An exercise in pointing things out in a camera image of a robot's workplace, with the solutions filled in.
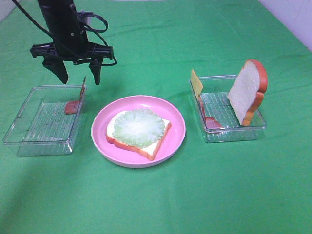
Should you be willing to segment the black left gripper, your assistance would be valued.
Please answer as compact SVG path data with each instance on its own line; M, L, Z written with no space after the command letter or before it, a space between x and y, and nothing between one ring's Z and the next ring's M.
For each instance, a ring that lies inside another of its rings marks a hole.
M112 46L99 35L108 29L108 22L88 11L43 11L42 14L53 41L33 45L30 49L32 56L45 56L43 67L63 84L68 81L63 60L77 64L89 62L95 84L99 85L102 58L114 59Z

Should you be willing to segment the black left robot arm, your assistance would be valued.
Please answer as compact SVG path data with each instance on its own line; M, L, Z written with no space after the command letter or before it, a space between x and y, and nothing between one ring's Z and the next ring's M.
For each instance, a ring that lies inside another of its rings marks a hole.
M107 21L93 12L77 11L72 0L40 0L38 3L53 41L33 45L30 49L32 56L42 56L43 66L64 84L68 81L65 61L71 61L74 65L87 63L95 84L99 84L104 58L115 60L113 47L107 43L90 42L87 32L99 36L106 31L92 28L89 25L90 17L99 19L105 26L108 25Z

